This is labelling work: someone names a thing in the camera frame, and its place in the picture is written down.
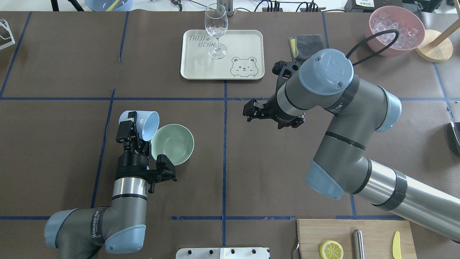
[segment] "wooden pole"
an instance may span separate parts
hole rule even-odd
[[[454,0],[455,8],[457,9],[457,14],[459,15],[460,18],[460,6],[459,6],[459,0]]]
[[[458,28],[460,28],[460,19],[455,21],[449,28],[447,28],[441,35],[439,35],[436,39],[434,39],[430,43],[430,47],[436,47],[439,45],[441,42],[443,42],[447,37],[449,37],[454,31],[456,31]]]

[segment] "white plate holder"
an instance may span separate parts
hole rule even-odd
[[[265,247],[181,248],[176,259],[270,259]]]
[[[8,22],[5,19],[0,19],[0,26],[3,27],[9,34],[6,37],[4,37],[2,34],[0,34],[0,38],[2,38],[5,41],[11,40],[10,42],[7,42],[7,43],[5,43],[3,45],[0,45],[0,50],[2,50],[4,48],[6,48],[6,47],[14,45],[16,42],[14,41],[14,37],[13,37],[13,33],[11,32],[10,25],[8,24]]]

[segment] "blue bowl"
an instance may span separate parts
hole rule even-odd
[[[104,12],[115,0],[85,0],[86,5],[93,11]],[[120,0],[112,11],[131,11],[132,0]]]

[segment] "white tray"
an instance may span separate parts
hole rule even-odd
[[[208,51],[217,40],[203,29],[186,31],[180,74],[185,79],[201,80],[257,80],[264,76],[264,44],[260,31],[228,30],[219,40],[227,46],[228,53],[222,59],[213,59]]]

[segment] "green bowl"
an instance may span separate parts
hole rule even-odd
[[[195,140],[190,130],[179,124],[159,128],[152,140],[152,156],[166,155],[173,165],[180,165],[192,155]]]

